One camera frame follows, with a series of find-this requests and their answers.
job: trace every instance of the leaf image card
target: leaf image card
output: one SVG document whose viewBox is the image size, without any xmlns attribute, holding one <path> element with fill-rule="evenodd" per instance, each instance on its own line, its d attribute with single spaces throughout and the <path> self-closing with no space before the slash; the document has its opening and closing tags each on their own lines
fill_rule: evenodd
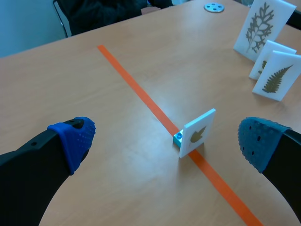
<svg viewBox="0 0 301 226">
<path fill-rule="evenodd" d="M 276 39 L 295 9 L 283 0 L 255 0 L 234 49 L 255 62 L 267 40 Z"/>
<path fill-rule="evenodd" d="M 179 157 L 183 158 L 206 140 L 213 124 L 215 109 L 199 116 L 184 126 Z"/>
<path fill-rule="evenodd" d="M 272 51 L 253 93 L 281 101 L 300 73 L 300 55 Z"/>
<path fill-rule="evenodd" d="M 268 61 L 268 58 L 273 50 L 279 51 L 279 52 L 284 52 L 284 53 L 290 53 L 290 54 L 295 54 L 297 52 L 297 50 L 295 50 L 295 49 L 292 49 L 287 46 L 281 45 L 279 43 L 267 40 L 265 46 L 263 47 L 261 53 L 259 54 L 259 56 L 256 60 L 256 63 L 249 75 L 249 78 L 255 79 L 255 80 L 259 79 L 259 77 Z"/>
</svg>

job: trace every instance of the leaf picture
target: leaf picture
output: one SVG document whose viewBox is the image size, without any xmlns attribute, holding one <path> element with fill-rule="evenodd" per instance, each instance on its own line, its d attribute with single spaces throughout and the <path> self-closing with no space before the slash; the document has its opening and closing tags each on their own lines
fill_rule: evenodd
<svg viewBox="0 0 301 226">
<path fill-rule="evenodd" d="M 263 71 L 263 69 L 264 69 L 264 67 L 265 67 L 266 64 L 267 64 L 267 62 L 264 60 L 263 63 L 262 63 L 262 66 L 261 66 L 262 67 L 262 71 Z"/>
<path fill-rule="evenodd" d="M 198 142 L 202 138 L 202 134 L 204 133 L 206 126 L 201 129 L 199 132 L 194 132 L 190 138 L 190 142 L 195 143 Z"/>
<path fill-rule="evenodd" d="M 262 90 L 266 93 L 276 93 L 279 89 L 279 86 L 280 86 L 281 82 L 282 82 L 282 77 L 288 71 L 288 69 L 290 69 L 291 67 L 292 67 L 292 65 L 289 66 L 289 67 L 282 68 L 278 72 L 271 75 L 268 78 L 268 81 L 267 81 L 267 83 L 265 84 L 265 86 L 263 87 Z"/>
<path fill-rule="evenodd" d="M 263 7 L 259 8 L 259 14 L 255 13 L 250 22 L 250 27 L 246 32 L 246 38 L 249 42 L 249 47 L 246 52 L 251 49 L 255 53 L 265 45 L 265 39 L 272 33 L 273 25 L 270 21 L 273 19 L 273 10 L 269 11 L 269 5 L 265 2 Z"/>
</svg>

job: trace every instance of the white card stand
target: white card stand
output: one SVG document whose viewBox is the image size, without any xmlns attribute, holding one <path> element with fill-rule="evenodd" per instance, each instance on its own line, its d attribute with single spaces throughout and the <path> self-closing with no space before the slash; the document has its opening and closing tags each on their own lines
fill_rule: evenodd
<svg viewBox="0 0 301 226">
<path fill-rule="evenodd" d="M 279 43 L 267 40 L 267 43 L 264 45 L 261 53 L 259 54 L 259 57 L 256 60 L 256 63 L 249 75 L 250 79 L 255 79 L 258 80 L 260 74 L 262 73 L 265 64 L 268 61 L 268 58 L 271 54 L 271 52 L 275 50 L 275 51 L 279 51 L 279 52 L 284 52 L 284 53 L 290 53 L 290 54 L 295 54 L 297 52 L 297 50 L 289 48 L 287 46 L 284 45 L 280 45 Z"/>
<path fill-rule="evenodd" d="M 253 93 L 281 101 L 300 73 L 300 55 L 273 51 Z"/>
<path fill-rule="evenodd" d="M 283 0 L 255 0 L 234 49 L 255 62 L 266 41 L 276 39 L 295 9 Z"/>
<path fill-rule="evenodd" d="M 192 150 L 204 143 L 212 127 L 214 116 L 215 109 L 211 109 L 184 126 L 179 152 L 180 158 L 188 155 Z"/>
</svg>

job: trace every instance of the wall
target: wall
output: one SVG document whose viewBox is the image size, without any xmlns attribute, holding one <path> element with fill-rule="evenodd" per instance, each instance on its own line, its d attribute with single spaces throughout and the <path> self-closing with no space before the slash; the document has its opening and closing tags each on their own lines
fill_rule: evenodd
<svg viewBox="0 0 301 226">
<path fill-rule="evenodd" d="M 0 0 L 0 57 L 63 38 L 52 0 Z"/>
</svg>

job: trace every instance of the white card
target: white card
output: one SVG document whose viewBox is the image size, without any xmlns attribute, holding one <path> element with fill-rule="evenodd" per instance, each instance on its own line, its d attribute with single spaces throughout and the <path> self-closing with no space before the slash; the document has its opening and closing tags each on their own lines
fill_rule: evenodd
<svg viewBox="0 0 301 226">
<path fill-rule="evenodd" d="M 300 55 L 273 51 L 253 93 L 281 101 L 300 73 Z"/>
<path fill-rule="evenodd" d="M 255 62 L 266 41 L 276 39 L 295 9 L 283 0 L 255 0 L 234 49 Z"/>
<path fill-rule="evenodd" d="M 284 45 L 280 45 L 277 42 L 267 40 L 267 43 L 264 45 L 261 53 L 259 54 L 259 57 L 256 60 L 256 63 L 249 75 L 249 78 L 255 79 L 255 80 L 259 79 L 259 76 L 262 73 L 262 71 L 265 67 L 265 64 L 268 61 L 269 55 L 273 50 L 279 51 L 279 52 L 284 52 L 284 53 L 290 53 L 290 54 L 295 54 L 297 52 L 297 50 L 295 50 L 295 49 L 289 48 Z"/>
<path fill-rule="evenodd" d="M 179 153 L 180 158 L 188 155 L 192 150 L 204 143 L 213 124 L 214 116 L 215 109 L 211 109 L 184 126 Z"/>
</svg>

